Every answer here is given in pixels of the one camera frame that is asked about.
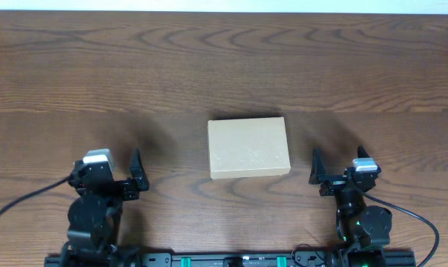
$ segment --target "black cable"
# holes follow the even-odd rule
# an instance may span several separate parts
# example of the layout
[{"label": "black cable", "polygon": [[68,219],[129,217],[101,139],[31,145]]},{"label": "black cable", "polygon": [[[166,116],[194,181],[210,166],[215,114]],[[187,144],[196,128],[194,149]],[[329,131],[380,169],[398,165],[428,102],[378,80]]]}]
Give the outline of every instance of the black cable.
[{"label": "black cable", "polygon": [[301,266],[301,267],[308,267],[308,266],[305,266],[305,265],[300,264],[300,263],[295,259],[295,250],[297,250],[297,248],[301,247],[302,245],[306,245],[306,246],[312,248],[313,251],[314,251],[314,253],[320,258],[320,260],[323,261],[323,263],[321,263],[321,264],[317,264],[316,266],[322,266],[323,264],[324,264],[324,265],[326,264],[325,259],[323,259],[323,258],[320,256],[320,254],[318,253],[318,251],[316,251],[316,248],[314,248],[312,245],[310,245],[310,244],[306,244],[306,243],[301,243],[301,244],[296,245],[296,246],[293,248],[293,250],[291,251],[291,259],[292,259],[293,261],[295,261],[295,264],[297,264],[297,265],[299,265],[299,266]]},{"label": "black cable", "polygon": [[9,210],[10,208],[12,208],[14,205],[20,203],[21,201],[23,201],[23,200],[27,200],[27,199],[29,199],[30,197],[34,197],[34,196],[36,196],[36,195],[38,195],[38,194],[40,194],[40,193],[43,193],[43,192],[48,191],[48,190],[50,190],[50,189],[52,189],[52,188],[55,188],[56,186],[61,185],[62,183],[67,182],[68,180],[69,180],[69,177],[65,177],[64,179],[60,180],[59,182],[53,183],[52,185],[49,185],[49,186],[47,186],[47,187],[45,187],[45,188],[41,188],[41,189],[39,189],[39,190],[37,190],[37,191],[31,192],[31,193],[29,193],[29,194],[25,194],[23,197],[19,197],[19,198],[17,198],[16,200],[14,200],[14,201],[8,203],[5,207],[1,208],[1,210],[0,210],[0,216],[1,216],[3,213],[5,213],[7,210]]},{"label": "black cable", "polygon": [[437,230],[437,228],[433,225],[433,223],[431,223],[429,220],[423,218],[422,216],[420,216],[420,215],[418,215],[418,214],[415,214],[415,213],[413,213],[413,212],[411,212],[411,211],[409,211],[409,210],[406,210],[405,208],[401,208],[401,207],[399,207],[399,206],[397,206],[397,205],[394,205],[394,204],[392,204],[392,203],[389,203],[389,202],[380,200],[380,199],[378,199],[378,198],[376,198],[376,197],[373,197],[373,196],[369,196],[368,194],[366,194],[364,191],[362,191],[362,190],[356,185],[356,183],[354,182],[354,180],[352,179],[352,177],[349,177],[349,180],[355,185],[355,190],[356,190],[359,194],[361,194],[361,195],[367,197],[368,199],[370,199],[370,200],[372,200],[372,201],[375,201],[375,202],[380,203],[380,204],[382,204],[382,205],[386,205],[386,206],[388,206],[388,207],[390,207],[390,208],[394,208],[395,210],[404,212],[405,214],[408,214],[408,215],[414,217],[415,219],[418,219],[418,220],[420,220],[420,221],[426,223],[428,226],[430,226],[430,228],[433,230],[433,233],[435,234],[435,242],[433,243],[433,247],[432,247],[432,250],[430,251],[430,253],[425,257],[424,260],[422,260],[422,262],[421,262],[417,267],[425,266],[425,264],[428,263],[429,260],[432,258],[433,254],[435,254],[435,251],[437,250],[438,244],[439,244],[439,242],[440,242],[440,234],[438,233],[438,230]]}]

